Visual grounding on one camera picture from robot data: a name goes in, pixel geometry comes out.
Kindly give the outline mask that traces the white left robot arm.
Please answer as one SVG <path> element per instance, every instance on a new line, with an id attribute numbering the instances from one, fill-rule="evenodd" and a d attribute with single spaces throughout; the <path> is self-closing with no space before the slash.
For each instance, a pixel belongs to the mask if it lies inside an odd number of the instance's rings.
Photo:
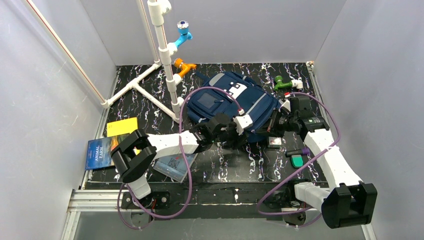
<path id="1" fill-rule="evenodd" d="M 230 119 L 218 113 L 208 122 L 196 124 L 192 129 L 173 134 L 146 134 L 136 129 L 110 153 L 124 184 L 140 200 L 151 193 L 145 172 L 152 161 L 179 154 L 198 154 L 209 150 L 215 142 L 233 144 L 253 125 L 248 115 Z"/>

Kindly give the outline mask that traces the green tap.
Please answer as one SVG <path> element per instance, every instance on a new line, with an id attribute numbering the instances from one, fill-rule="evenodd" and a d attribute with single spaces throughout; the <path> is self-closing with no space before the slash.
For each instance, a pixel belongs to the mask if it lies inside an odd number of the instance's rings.
<path id="1" fill-rule="evenodd" d="M 288 88 L 292 88 L 293 87 L 293 83 L 290 81 L 290 82 L 283 82 L 283 77 L 281 76 L 281 75 L 277 75 L 275 78 L 274 78 L 274 90 L 275 91 L 278 91 L 278 90 L 281 90 L 281 89 L 288 89 Z"/>

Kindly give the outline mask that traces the Animal Farm book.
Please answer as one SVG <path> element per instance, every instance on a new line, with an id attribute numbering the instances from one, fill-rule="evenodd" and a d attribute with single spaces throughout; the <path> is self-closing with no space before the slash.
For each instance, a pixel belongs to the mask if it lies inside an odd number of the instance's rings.
<path id="1" fill-rule="evenodd" d="M 89 140 L 87 143 L 85 170 L 97 170 L 114 166 L 111 152 L 129 133 Z"/>

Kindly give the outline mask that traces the navy blue student backpack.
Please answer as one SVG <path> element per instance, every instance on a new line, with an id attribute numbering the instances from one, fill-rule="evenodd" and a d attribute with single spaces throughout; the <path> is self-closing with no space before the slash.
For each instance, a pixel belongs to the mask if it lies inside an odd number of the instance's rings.
<path id="1" fill-rule="evenodd" d="M 188 103 L 187 115 L 195 123 L 207 122 L 217 113 L 223 113 L 230 118 L 238 115 L 236 99 L 244 113 L 249 115 L 252 126 L 247 129 L 247 142 L 256 143 L 266 139 L 258 134 L 270 118 L 274 110 L 280 109 L 281 101 L 265 91 L 248 76 L 236 72 L 220 72 L 208 77 L 200 72 L 195 75 L 203 81 L 203 87 L 221 89 L 201 89 L 195 92 Z"/>

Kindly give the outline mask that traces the purple black marker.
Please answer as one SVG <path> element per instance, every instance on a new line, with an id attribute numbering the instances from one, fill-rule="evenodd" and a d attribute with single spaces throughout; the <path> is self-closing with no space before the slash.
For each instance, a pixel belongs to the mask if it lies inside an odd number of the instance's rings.
<path id="1" fill-rule="evenodd" d="M 302 148 L 302 149 L 296 149 L 296 150 L 288 150 L 285 152 L 286 157 L 291 157 L 294 155 L 300 155 L 300 156 L 307 156 L 311 153 L 310 149 L 308 147 Z"/>

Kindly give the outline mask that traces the yellow book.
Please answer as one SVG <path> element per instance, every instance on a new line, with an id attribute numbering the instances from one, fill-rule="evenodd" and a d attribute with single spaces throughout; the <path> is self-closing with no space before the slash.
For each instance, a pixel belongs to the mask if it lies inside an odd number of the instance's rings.
<path id="1" fill-rule="evenodd" d="M 109 140 L 107 153 L 110 155 L 111 151 L 137 128 L 138 120 L 136 117 L 107 123 L 106 137 Z"/>

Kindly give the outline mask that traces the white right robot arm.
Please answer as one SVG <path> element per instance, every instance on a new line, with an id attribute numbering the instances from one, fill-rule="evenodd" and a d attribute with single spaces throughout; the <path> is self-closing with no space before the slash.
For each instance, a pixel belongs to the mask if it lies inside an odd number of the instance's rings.
<path id="1" fill-rule="evenodd" d="M 333 138 L 328 123 L 322 116 L 314 115 L 310 101 L 317 98 L 295 92 L 288 95 L 290 113 L 277 112 L 271 117 L 270 130 L 297 133 L 313 158 L 282 180 L 257 203 L 262 203 L 275 191 L 286 186 L 289 200 L 295 199 L 320 212 L 325 224 L 331 228 L 343 228 L 370 224 L 377 201 L 378 191 L 373 183 L 365 183 L 352 170 L 337 144 L 341 139 L 338 125 L 334 125 L 337 137 Z M 310 164 L 318 162 L 327 180 L 329 190 L 314 185 L 311 181 L 294 179 Z"/>

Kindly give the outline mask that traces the orange tap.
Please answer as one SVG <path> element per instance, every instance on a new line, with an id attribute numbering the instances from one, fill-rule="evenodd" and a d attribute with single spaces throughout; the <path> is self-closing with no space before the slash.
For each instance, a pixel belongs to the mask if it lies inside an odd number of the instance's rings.
<path id="1" fill-rule="evenodd" d="M 173 64 L 176 68 L 180 69 L 178 75 L 183 78 L 190 70 L 195 70 L 197 65 L 194 63 L 186 63 L 183 59 L 177 58 Z"/>

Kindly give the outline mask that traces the white PVC pipe stand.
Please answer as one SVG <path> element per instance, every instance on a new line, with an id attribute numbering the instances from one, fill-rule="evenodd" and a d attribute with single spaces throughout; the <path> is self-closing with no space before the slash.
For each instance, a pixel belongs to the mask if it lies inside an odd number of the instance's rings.
<path id="1" fill-rule="evenodd" d="M 121 90 L 111 96 L 102 104 L 104 108 L 111 107 L 120 97 L 136 90 L 144 98 L 162 110 L 174 122 L 181 122 L 181 112 L 183 99 L 177 94 L 177 86 L 182 78 L 172 70 L 172 55 L 178 51 L 173 43 L 168 43 L 164 28 L 164 15 L 171 11 L 172 6 L 168 0 L 137 0 L 138 11 L 144 25 L 145 33 L 148 37 L 149 48 L 153 55 L 153 64 L 136 78 L 128 82 Z M 165 70 L 165 83 L 171 97 L 171 108 L 168 108 L 160 100 L 155 98 L 143 87 L 140 82 L 145 77 L 163 67 Z"/>

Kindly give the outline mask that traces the blue tap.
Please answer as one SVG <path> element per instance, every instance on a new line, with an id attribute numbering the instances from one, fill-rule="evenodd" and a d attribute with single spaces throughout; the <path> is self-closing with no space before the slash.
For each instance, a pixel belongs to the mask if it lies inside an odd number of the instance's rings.
<path id="1" fill-rule="evenodd" d="M 176 26 L 179 32 L 179 37 L 174 42 L 174 45 L 178 49 L 183 43 L 191 40 L 193 36 L 189 30 L 189 23 L 186 20 L 180 20 Z"/>

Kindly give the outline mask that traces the green eraser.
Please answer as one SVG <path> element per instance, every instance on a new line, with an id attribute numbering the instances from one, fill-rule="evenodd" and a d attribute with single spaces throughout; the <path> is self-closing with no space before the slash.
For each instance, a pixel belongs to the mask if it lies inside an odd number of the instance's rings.
<path id="1" fill-rule="evenodd" d="M 298 154 L 291 155 L 290 162 L 291 162 L 291 165 L 296 169 L 299 169 L 304 165 L 303 156 Z"/>

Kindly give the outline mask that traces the Nineteen Eighty-Four book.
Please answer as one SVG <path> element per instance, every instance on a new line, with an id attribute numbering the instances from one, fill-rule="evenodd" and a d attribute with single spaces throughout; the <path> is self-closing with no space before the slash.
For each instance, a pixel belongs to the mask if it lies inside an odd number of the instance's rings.
<path id="1" fill-rule="evenodd" d="M 182 183 L 188 175 L 188 171 L 197 155 L 197 153 L 185 154 L 189 168 L 187 168 L 184 157 L 180 153 L 156 159 L 153 169 L 176 182 Z"/>

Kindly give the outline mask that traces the small card box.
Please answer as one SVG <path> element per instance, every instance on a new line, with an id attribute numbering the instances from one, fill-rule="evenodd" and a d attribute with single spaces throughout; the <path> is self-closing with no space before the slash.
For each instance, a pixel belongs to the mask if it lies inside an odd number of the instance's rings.
<path id="1" fill-rule="evenodd" d="M 268 144 L 267 146 L 269 148 L 279 148 L 282 145 L 283 141 L 281 137 L 268 137 Z"/>

